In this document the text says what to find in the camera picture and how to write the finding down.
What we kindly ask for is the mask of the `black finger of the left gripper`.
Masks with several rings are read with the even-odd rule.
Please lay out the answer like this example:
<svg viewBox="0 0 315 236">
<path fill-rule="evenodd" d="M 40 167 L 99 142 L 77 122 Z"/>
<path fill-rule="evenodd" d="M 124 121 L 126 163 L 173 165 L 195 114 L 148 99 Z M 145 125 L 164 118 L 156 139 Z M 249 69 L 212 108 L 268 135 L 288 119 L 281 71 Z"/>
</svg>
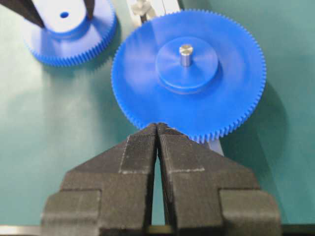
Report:
<svg viewBox="0 0 315 236">
<path fill-rule="evenodd" d="M 86 8 L 87 17 L 89 20 L 91 20 L 94 15 L 95 0 L 84 0 L 84 5 Z"/>
<path fill-rule="evenodd" d="M 0 4 L 24 17 L 33 24 L 45 28 L 44 22 L 32 0 L 0 0 Z"/>
</svg>

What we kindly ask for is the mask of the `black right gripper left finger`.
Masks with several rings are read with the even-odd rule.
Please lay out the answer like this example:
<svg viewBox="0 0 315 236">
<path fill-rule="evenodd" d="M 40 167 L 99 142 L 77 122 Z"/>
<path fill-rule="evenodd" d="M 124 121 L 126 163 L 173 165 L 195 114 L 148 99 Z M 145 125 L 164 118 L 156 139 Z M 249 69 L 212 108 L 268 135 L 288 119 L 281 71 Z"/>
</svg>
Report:
<svg viewBox="0 0 315 236">
<path fill-rule="evenodd" d="M 152 219 L 157 126 L 68 171 L 45 205 L 44 236 L 142 236 Z"/>
</svg>

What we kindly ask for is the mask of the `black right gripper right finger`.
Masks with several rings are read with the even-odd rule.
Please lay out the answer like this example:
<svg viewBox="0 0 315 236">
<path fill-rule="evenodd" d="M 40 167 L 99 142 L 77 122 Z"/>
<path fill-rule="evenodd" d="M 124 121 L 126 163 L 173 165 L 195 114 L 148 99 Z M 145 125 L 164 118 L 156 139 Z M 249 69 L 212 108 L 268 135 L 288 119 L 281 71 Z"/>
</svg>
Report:
<svg viewBox="0 0 315 236">
<path fill-rule="evenodd" d="M 178 236 L 280 236 L 280 212 L 246 168 L 157 125 L 166 223 Z"/>
</svg>

